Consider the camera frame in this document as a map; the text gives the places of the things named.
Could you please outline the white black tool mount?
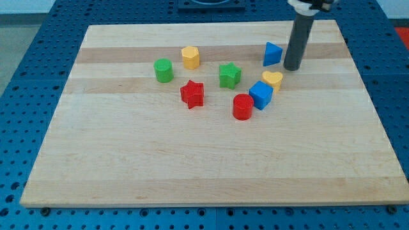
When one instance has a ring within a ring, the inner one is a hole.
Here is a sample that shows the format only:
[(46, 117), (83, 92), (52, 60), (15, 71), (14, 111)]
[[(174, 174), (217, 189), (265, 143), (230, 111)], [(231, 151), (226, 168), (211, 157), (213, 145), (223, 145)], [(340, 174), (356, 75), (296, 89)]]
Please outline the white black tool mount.
[(328, 13), (338, 0), (287, 0), (294, 10), (303, 16), (314, 16), (318, 12)]

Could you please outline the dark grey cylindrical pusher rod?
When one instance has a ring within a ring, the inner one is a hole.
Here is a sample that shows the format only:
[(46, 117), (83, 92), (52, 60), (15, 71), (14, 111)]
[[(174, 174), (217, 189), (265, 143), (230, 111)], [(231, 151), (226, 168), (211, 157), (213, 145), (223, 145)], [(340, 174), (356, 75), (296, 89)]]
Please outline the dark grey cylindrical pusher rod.
[(283, 66), (286, 70), (296, 71), (300, 68), (313, 22), (314, 16), (296, 14), (284, 57)]

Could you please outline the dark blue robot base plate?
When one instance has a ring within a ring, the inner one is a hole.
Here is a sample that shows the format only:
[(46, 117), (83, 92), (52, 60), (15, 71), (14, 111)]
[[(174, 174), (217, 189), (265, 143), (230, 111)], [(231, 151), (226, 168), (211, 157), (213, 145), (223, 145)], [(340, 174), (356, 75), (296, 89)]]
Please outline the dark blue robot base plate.
[(246, 0), (177, 0), (178, 10), (244, 10)]

